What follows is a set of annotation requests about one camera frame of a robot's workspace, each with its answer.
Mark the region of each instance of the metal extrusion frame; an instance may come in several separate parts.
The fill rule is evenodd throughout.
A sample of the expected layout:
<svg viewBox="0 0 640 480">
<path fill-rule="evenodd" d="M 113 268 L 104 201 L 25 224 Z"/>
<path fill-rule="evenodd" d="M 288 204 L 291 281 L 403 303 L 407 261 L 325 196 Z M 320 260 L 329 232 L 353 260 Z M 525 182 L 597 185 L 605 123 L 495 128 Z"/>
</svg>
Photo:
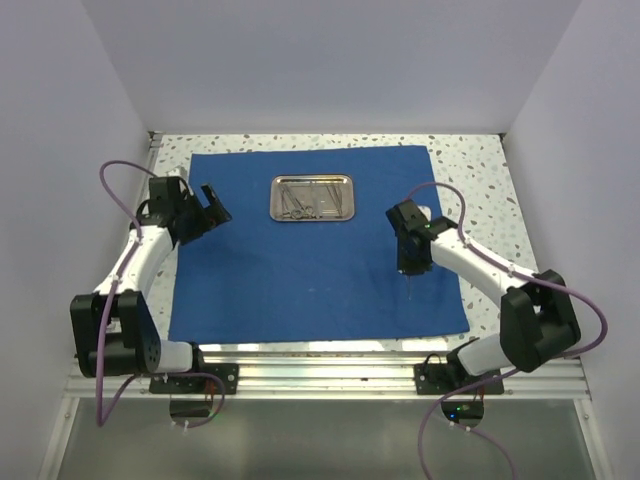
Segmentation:
<svg viewBox="0 0 640 480">
<path fill-rule="evenodd" d="M 331 400 L 434 400 L 436 395 L 416 395 L 413 365 L 422 353 L 237 353 L 205 354 L 207 363 L 237 363 L 240 366 L 238 399 L 331 399 Z M 122 379 L 105 379 L 105 395 L 113 395 Z M 138 379 L 124 398 L 149 396 L 149 381 Z M 509 399 L 587 400 L 589 392 L 579 360 L 554 360 L 530 374 L 517 374 L 504 381 Z M 69 376 L 65 394 L 74 398 L 95 395 L 95 380 L 84 378 L 79 369 Z M 461 395 L 460 398 L 471 398 Z"/>
<path fill-rule="evenodd" d="M 58 478 L 79 403 L 79 398 L 64 397 L 62 399 L 53 432 L 49 438 L 49 446 L 40 467 L 38 480 L 56 480 Z"/>
<path fill-rule="evenodd" d="M 597 480 L 611 480 L 615 478 L 611 462 L 604 447 L 598 422 L 593 413 L 593 405 L 590 400 L 574 400 L 576 414 L 582 429 L 584 443 L 591 458 L 591 465 Z"/>
</svg>

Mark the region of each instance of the glass panel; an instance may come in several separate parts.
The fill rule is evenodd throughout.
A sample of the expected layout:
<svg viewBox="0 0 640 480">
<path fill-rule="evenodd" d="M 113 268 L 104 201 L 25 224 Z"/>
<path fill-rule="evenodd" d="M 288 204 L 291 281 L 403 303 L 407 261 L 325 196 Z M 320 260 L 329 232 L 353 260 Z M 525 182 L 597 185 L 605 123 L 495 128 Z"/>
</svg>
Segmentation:
<svg viewBox="0 0 640 480">
<path fill-rule="evenodd" d="M 207 426 L 170 427 L 168 402 L 121 400 L 98 429 L 80 402 L 60 479 L 422 479 L 416 445 L 428 403 L 231 400 Z M 490 401 L 480 427 L 512 455 L 521 479 L 593 479 L 572 401 Z M 509 479 L 500 452 L 450 429 L 427 426 L 437 479 Z"/>
</svg>

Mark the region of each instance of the black mounting bracket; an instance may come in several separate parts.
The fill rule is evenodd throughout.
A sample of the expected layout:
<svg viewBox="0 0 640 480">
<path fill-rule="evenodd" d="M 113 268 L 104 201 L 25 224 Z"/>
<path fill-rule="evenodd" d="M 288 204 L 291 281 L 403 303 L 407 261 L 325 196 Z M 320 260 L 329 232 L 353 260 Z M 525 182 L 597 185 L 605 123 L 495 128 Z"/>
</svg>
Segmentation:
<svg viewBox="0 0 640 480">
<path fill-rule="evenodd" d="M 466 376 L 459 383 L 449 379 L 449 368 L 446 363 L 416 363 L 413 366 L 413 381 L 418 395 L 444 395 L 458 388 L 471 385 L 482 378 L 500 375 L 500 370 L 491 370 L 482 377 Z M 502 395 L 504 384 L 502 380 L 488 383 L 484 386 L 485 395 Z"/>
<path fill-rule="evenodd" d="M 240 367 L 237 363 L 205 363 L 200 371 L 215 375 L 224 384 L 225 395 L 235 395 L 238 390 Z M 149 384 L 149 392 L 158 395 L 197 395 L 204 394 L 206 380 L 200 377 L 169 376 L 165 382 L 163 378 L 155 377 Z"/>
</svg>

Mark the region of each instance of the cable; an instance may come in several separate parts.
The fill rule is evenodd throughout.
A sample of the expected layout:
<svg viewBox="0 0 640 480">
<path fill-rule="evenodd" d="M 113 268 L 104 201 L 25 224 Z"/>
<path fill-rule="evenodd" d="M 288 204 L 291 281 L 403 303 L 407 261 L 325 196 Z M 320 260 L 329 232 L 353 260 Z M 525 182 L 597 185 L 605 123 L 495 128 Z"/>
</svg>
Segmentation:
<svg viewBox="0 0 640 480">
<path fill-rule="evenodd" d="M 469 248 L 469 250 L 471 250 L 478 257 L 482 258 L 485 262 L 489 263 L 490 265 L 493 265 L 494 267 L 496 267 L 499 270 L 502 270 L 505 273 L 512 274 L 514 277 L 519 278 L 520 280 L 525 280 L 527 282 L 531 282 L 531 283 L 534 283 L 536 285 L 540 285 L 541 287 L 546 287 L 546 288 L 550 288 L 552 290 L 557 290 L 558 292 L 562 292 L 562 293 L 565 293 L 567 295 L 571 295 L 572 297 L 577 298 L 578 300 L 582 301 L 583 303 L 586 303 L 595 312 L 595 314 L 598 316 L 598 319 L 600 320 L 600 325 L 601 325 L 601 330 L 600 330 L 600 334 L 598 335 L 598 337 L 594 341 L 589 343 L 588 345 L 585 345 L 584 347 L 577 348 L 575 350 L 570 350 L 568 352 L 564 352 L 562 354 L 562 357 L 564 357 L 564 358 L 575 357 L 577 355 L 580 355 L 581 353 L 588 352 L 589 350 L 597 347 L 598 345 L 600 345 L 602 343 L 604 338 L 607 336 L 607 333 L 609 332 L 609 323 L 607 322 L 607 318 L 604 316 L 604 312 L 600 309 L 600 307 L 598 307 L 593 302 L 593 300 L 591 300 L 586 295 L 583 295 L 582 293 L 578 292 L 577 290 L 574 290 L 574 289 L 569 288 L 569 287 L 565 287 L 564 285 L 558 285 L 557 283 L 547 282 L 546 280 L 540 280 L 539 278 L 532 277 L 530 275 L 525 275 L 524 273 L 518 272 L 517 270 L 510 271 L 509 267 L 507 267 L 506 265 L 502 265 L 497 260 L 494 260 L 493 258 L 487 256 L 484 252 L 482 252 L 481 250 L 476 248 L 476 246 L 473 245 L 472 242 L 468 242 L 467 241 L 467 238 L 466 238 L 466 236 L 464 234 L 464 230 L 463 230 L 463 226 L 462 226 L 462 224 L 464 222 L 464 217 L 465 217 L 465 215 L 467 213 L 467 203 L 465 202 L 464 197 L 463 197 L 462 193 L 460 192 L 460 190 L 458 190 L 456 187 L 454 187 L 453 185 L 449 185 L 448 183 L 442 183 L 442 182 L 426 182 L 426 183 L 422 183 L 422 184 L 418 185 L 417 187 L 415 187 L 413 190 L 411 190 L 411 192 L 409 192 L 409 195 L 407 195 L 407 198 L 405 200 L 409 200 L 416 192 L 418 192 L 419 190 L 422 190 L 423 188 L 434 187 L 434 186 L 444 187 L 446 189 L 449 189 L 453 193 L 455 193 L 458 196 L 458 198 L 460 199 L 460 218 L 458 220 L 458 237 L 460 238 L 460 241 L 462 241 L 462 243 L 464 243 Z"/>
<path fill-rule="evenodd" d="M 463 222 L 464 222 L 464 218 L 466 215 L 466 211 L 467 211 L 467 204 L 465 202 L 464 196 L 462 195 L 462 193 L 460 192 L 460 190 L 458 190 L 457 188 L 455 188 L 453 185 L 449 185 L 448 183 L 442 183 L 442 182 L 426 182 L 426 183 L 421 183 L 420 185 L 418 185 L 417 187 L 415 187 L 413 190 L 411 190 L 411 192 L 409 192 L 409 195 L 407 195 L 407 198 L 405 200 L 409 200 L 411 199 L 411 197 L 418 192 L 419 190 L 422 190 L 423 188 L 427 188 L 427 187 L 443 187 L 446 188 L 448 190 L 451 190 L 453 193 L 455 193 L 457 195 L 457 197 L 460 199 L 460 217 L 458 220 L 458 237 L 460 238 L 460 241 L 465 244 L 470 251 L 472 251 L 474 254 L 476 254 L 478 257 L 482 258 L 484 261 L 486 261 L 487 263 L 489 263 L 490 265 L 493 265 L 494 267 L 498 268 L 499 270 L 512 274 L 514 277 L 519 278 L 520 280 L 525 280 L 531 283 L 534 283 L 536 285 L 540 285 L 542 287 L 546 287 L 546 288 L 550 288 L 553 290 L 557 290 L 559 292 L 565 293 L 567 295 L 571 295 L 579 300 L 581 300 L 582 302 L 586 303 L 589 307 L 591 307 L 591 309 L 596 313 L 596 315 L 598 316 L 598 319 L 600 320 L 600 325 L 601 325 L 601 330 L 600 330 L 600 334 L 598 335 L 598 337 L 593 340 L 591 343 L 587 344 L 584 347 L 581 348 L 577 348 L 575 350 L 570 350 L 567 352 L 564 352 L 561 357 L 563 358 L 571 358 L 571 357 L 575 357 L 576 355 L 580 355 L 581 353 L 585 353 L 588 352 L 589 350 L 594 349 L 595 347 L 597 347 L 598 345 L 600 345 L 602 343 L 602 341 L 605 339 L 605 337 L 607 336 L 607 333 L 609 331 L 609 324 L 607 322 L 607 319 L 604 315 L 604 312 L 590 299 L 588 298 L 586 295 L 583 295 L 582 293 L 569 288 L 569 287 L 565 287 L 563 285 L 558 285 L 556 283 L 552 283 L 552 282 L 547 282 L 545 280 L 540 280 L 536 277 L 532 277 L 530 275 L 525 275 L 521 272 L 518 272 L 517 270 L 512 271 L 509 269 L 509 267 L 502 265 L 500 262 L 494 260 L 493 258 L 487 256 L 484 254 L 484 252 L 482 252 L 481 250 L 479 250 L 478 248 L 475 247 L 475 245 L 473 245 L 472 242 L 467 241 L 467 238 L 465 236 L 464 233 L 464 229 L 463 229 Z M 424 436 L 424 430 L 425 427 L 427 426 L 427 422 L 429 421 L 429 418 L 431 417 L 431 415 L 433 414 L 433 412 L 436 410 L 436 408 L 442 404 L 442 402 L 444 402 L 445 400 L 447 400 L 448 398 L 451 398 L 454 395 L 458 395 L 460 393 L 464 393 L 467 392 L 469 390 L 473 390 L 478 389 L 480 387 L 484 387 L 485 385 L 488 385 L 490 383 L 493 382 L 497 382 L 499 380 L 503 380 L 505 378 L 508 378 L 512 375 L 515 375 L 516 373 L 518 373 L 519 370 L 518 369 L 513 369 L 508 371 L 507 373 L 503 373 L 501 375 L 496 375 L 493 377 L 488 377 L 482 380 L 479 380 L 475 383 L 472 383 L 471 385 L 467 385 L 465 387 L 459 388 L 457 390 L 454 390 L 453 392 L 449 392 L 446 395 L 443 395 L 442 397 L 440 397 L 438 400 L 436 400 L 434 402 L 434 404 L 427 410 L 427 412 L 425 413 L 424 417 L 422 418 L 422 422 L 420 423 L 420 428 L 418 430 L 418 456 L 420 458 L 420 465 L 422 466 L 422 471 L 424 472 L 424 474 L 426 475 L 426 477 L 429 480 L 433 480 L 433 475 L 431 474 L 429 468 L 427 467 L 426 461 L 424 459 L 424 453 L 423 453 L 423 436 Z M 492 438 L 491 436 L 487 435 L 486 433 L 477 430 L 477 429 L 471 429 L 470 430 L 472 433 L 484 438 L 485 440 L 488 440 L 489 442 L 491 442 L 492 444 L 494 444 L 496 446 L 496 448 L 498 448 L 498 450 L 500 450 L 500 452 L 505 456 L 505 458 L 507 459 L 507 462 L 509 463 L 509 467 L 511 469 L 511 475 L 513 477 L 513 479 L 517 479 L 518 478 L 518 472 L 516 471 L 515 468 L 515 464 L 513 463 L 513 460 L 511 459 L 511 457 L 509 456 L 509 453 L 507 452 L 507 450 L 494 438 Z"/>
<path fill-rule="evenodd" d="M 107 299 L 104 304 L 104 309 L 102 310 L 102 317 L 100 318 L 100 329 L 98 330 L 98 351 L 97 351 L 97 359 L 96 359 L 96 422 L 98 423 L 99 427 L 102 427 L 105 424 L 105 422 L 109 418 L 109 415 L 111 415 L 111 412 L 113 411 L 113 408 L 115 407 L 116 402 L 118 401 L 118 399 L 120 398 L 124 390 L 127 388 L 127 386 L 135 378 L 135 376 L 129 377 L 122 384 L 122 386 L 116 392 L 116 395 L 111 401 L 111 403 L 107 406 L 106 413 L 103 415 L 102 393 L 104 389 L 104 343 L 107 337 L 107 323 L 109 319 L 109 313 L 111 312 L 113 299 L 116 294 L 116 289 L 118 288 L 119 278 L 122 276 L 122 273 L 124 272 L 125 268 L 129 264 L 129 261 L 131 260 L 133 255 L 136 253 L 136 250 L 140 245 L 140 241 L 142 240 L 142 227 L 140 226 L 140 222 L 136 218 L 135 214 L 129 208 L 127 208 L 127 206 L 122 202 L 122 200 L 120 200 L 118 196 L 114 193 L 114 191 L 111 190 L 111 187 L 109 187 L 109 184 L 107 183 L 107 180 L 104 177 L 105 170 L 111 165 L 127 165 L 129 167 L 137 168 L 138 170 L 148 175 L 151 175 L 153 177 L 156 176 L 155 173 L 153 173 L 151 170 L 141 167 L 140 165 L 136 165 L 133 162 L 127 162 L 126 160 L 111 160 L 109 162 L 105 162 L 100 167 L 100 183 L 102 184 L 102 187 L 105 189 L 107 194 L 111 197 L 111 199 L 116 203 L 116 205 L 120 207 L 120 210 L 122 210 L 129 217 L 129 219 L 131 220 L 131 222 L 133 223 L 136 229 L 138 241 L 134 242 L 133 245 L 131 245 L 131 248 L 125 254 L 124 258 L 122 259 L 122 262 L 120 262 L 120 265 L 116 270 L 116 275 L 113 281 L 111 282 L 111 288 L 109 289 L 109 293 L 107 294 Z"/>
<path fill-rule="evenodd" d="M 133 162 L 128 162 L 126 160 L 110 160 L 108 162 L 105 162 L 100 167 L 100 183 L 102 184 L 107 194 L 111 197 L 111 199 L 116 203 L 116 205 L 118 205 L 118 207 L 120 207 L 120 210 L 122 210 L 133 223 L 133 226 L 136 229 L 137 242 L 133 243 L 133 245 L 131 246 L 129 251 L 125 254 L 124 258 L 122 259 L 122 262 L 120 262 L 120 265 L 116 270 L 115 277 L 111 283 L 111 288 L 109 289 L 109 293 L 105 301 L 105 306 L 102 311 L 102 317 L 100 319 L 100 328 L 98 333 L 97 359 L 96 359 L 96 422 L 99 427 L 102 427 L 106 423 L 106 421 L 109 419 L 111 412 L 113 412 L 113 409 L 116 406 L 116 403 L 118 402 L 118 400 L 120 399 L 120 397 L 122 396 L 126 388 L 131 384 L 131 382 L 134 379 L 138 378 L 137 375 L 132 375 L 124 381 L 124 383 L 120 386 L 120 388 L 118 388 L 115 395 L 113 396 L 113 399 L 107 406 L 106 412 L 103 414 L 102 401 L 103 401 L 103 391 L 104 391 L 104 344 L 105 344 L 106 335 L 107 335 L 107 323 L 109 319 L 109 313 L 111 312 L 111 306 L 113 305 L 113 299 L 115 297 L 115 292 L 118 287 L 119 278 L 122 276 L 122 273 L 124 272 L 125 268 L 127 267 L 133 255 L 135 254 L 142 240 L 142 227 L 140 226 L 140 222 L 136 218 L 133 211 L 127 208 L 127 206 L 113 192 L 113 190 L 111 189 L 111 187 L 109 187 L 109 184 L 105 179 L 104 172 L 111 165 L 126 165 L 128 167 L 136 168 L 152 177 L 157 176 L 152 171 L 144 167 L 141 167 L 140 165 L 137 165 Z M 224 383 L 218 377 L 209 373 L 204 373 L 204 372 L 173 373 L 170 376 L 172 377 L 203 377 L 208 380 L 213 380 L 218 386 L 218 388 L 220 389 L 220 395 L 221 395 L 220 402 L 218 403 L 218 406 L 216 407 L 216 409 L 212 411 L 211 414 L 203 420 L 200 420 L 195 423 L 185 422 L 183 424 L 184 427 L 195 428 L 195 427 L 202 426 L 205 423 L 208 423 L 211 420 L 213 420 L 213 418 L 220 412 L 220 409 L 224 405 L 225 388 L 224 388 Z"/>
</svg>

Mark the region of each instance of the white enclosure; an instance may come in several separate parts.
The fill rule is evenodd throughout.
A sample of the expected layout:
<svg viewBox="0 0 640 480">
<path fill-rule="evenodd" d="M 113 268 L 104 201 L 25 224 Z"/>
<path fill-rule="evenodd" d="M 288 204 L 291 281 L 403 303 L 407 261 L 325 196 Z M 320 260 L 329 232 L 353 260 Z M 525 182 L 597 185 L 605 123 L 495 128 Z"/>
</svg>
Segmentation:
<svg viewBox="0 0 640 480">
<path fill-rule="evenodd" d="M 83 0 L 148 129 L 506 132 L 578 0 Z"/>
<path fill-rule="evenodd" d="M 98 167 L 147 131 L 507 133 L 541 268 L 608 314 L 584 356 L 618 478 L 640 469 L 635 0 L 6 0 L 0 5 L 0 477 L 34 478 L 74 353 L 68 305 L 125 219 Z M 141 177 L 109 174 L 134 203 Z M 576 304 L 586 341 L 594 316 Z"/>
</svg>

